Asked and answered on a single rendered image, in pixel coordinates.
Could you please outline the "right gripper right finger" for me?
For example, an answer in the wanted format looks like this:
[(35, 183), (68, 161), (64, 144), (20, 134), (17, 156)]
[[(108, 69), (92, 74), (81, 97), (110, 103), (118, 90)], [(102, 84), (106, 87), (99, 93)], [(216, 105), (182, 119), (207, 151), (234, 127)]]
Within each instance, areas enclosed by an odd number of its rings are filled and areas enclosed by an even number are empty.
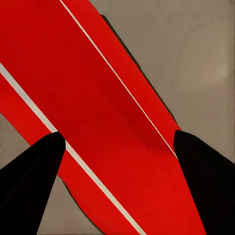
[(235, 235), (235, 164), (180, 130), (175, 131), (173, 148), (206, 235)]

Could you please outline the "radio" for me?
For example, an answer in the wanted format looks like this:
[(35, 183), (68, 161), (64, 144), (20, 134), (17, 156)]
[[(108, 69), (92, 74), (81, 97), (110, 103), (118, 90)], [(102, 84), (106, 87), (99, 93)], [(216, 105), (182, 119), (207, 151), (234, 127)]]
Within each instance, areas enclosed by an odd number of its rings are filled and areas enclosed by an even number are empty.
[(57, 175), (103, 235), (206, 235), (181, 128), (89, 0), (0, 0), (0, 113), (30, 146), (59, 131)]

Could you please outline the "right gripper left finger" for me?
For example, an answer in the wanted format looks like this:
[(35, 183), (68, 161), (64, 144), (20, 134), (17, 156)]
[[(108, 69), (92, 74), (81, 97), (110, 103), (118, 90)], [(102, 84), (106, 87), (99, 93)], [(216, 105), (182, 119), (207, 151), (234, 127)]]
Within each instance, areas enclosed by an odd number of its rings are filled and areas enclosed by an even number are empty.
[(37, 235), (65, 149), (57, 131), (0, 170), (0, 235)]

